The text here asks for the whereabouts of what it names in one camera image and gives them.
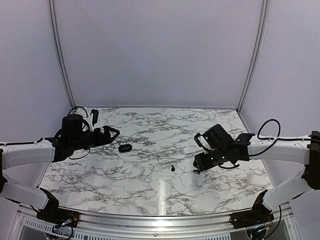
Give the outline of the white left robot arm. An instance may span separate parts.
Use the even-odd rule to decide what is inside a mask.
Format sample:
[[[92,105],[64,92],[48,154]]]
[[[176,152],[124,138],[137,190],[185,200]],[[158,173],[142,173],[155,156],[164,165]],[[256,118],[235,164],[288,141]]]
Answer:
[[[99,111],[93,109],[86,116],[69,113],[62,119],[61,128],[53,137],[37,141],[1,142],[0,169],[33,163],[57,163],[71,157],[75,151],[111,144],[120,131],[104,125],[95,128]],[[14,203],[37,208],[39,216],[58,223],[63,219],[59,201],[46,189],[30,187],[14,179],[0,175],[0,196]]]

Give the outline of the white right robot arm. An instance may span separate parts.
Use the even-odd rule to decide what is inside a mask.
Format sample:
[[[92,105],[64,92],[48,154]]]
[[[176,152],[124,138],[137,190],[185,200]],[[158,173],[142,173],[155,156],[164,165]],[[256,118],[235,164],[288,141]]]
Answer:
[[[193,166],[198,172],[214,167],[223,168],[224,163],[239,167],[239,161],[277,160],[299,163],[303,170],[285,180],[273,189],[264,190],[255,200],[247,219],[258,224],[267,213],[281,204],[293,200],[305,192],[320,189],[320,133],[280,137],[241,133],[232,138],[220,125],[216,124],[205,133],[194,136],[196,144],[203,149],[194,157]]]

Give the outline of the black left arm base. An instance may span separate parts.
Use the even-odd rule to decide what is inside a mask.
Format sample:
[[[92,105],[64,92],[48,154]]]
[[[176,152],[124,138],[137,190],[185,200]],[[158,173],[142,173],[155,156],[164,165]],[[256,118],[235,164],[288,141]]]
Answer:
[[[59,201],[48,194],[48,202],[44,209],[39,209],[36,218],[59,226],[77,227],[79,212],[59,207]]]

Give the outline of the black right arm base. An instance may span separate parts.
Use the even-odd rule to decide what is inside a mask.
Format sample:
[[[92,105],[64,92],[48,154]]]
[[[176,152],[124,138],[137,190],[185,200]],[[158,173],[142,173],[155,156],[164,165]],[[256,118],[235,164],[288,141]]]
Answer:
[[[273,221],[274,215],[263,205],[263,197],[267,190],[261,192],[250,210],[234,212],[230,215],[229,222],[234,229],[247,228]]]

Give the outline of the black earbud charging case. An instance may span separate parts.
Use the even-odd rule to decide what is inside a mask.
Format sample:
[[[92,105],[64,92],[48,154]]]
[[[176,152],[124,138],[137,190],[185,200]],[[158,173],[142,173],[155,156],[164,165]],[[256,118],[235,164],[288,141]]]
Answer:
[[[118,151],[120,153],[127,153],[127,152],[130,152],[132,150],[132,145],[131,144],[121,144],[119,147],[118,147]]]

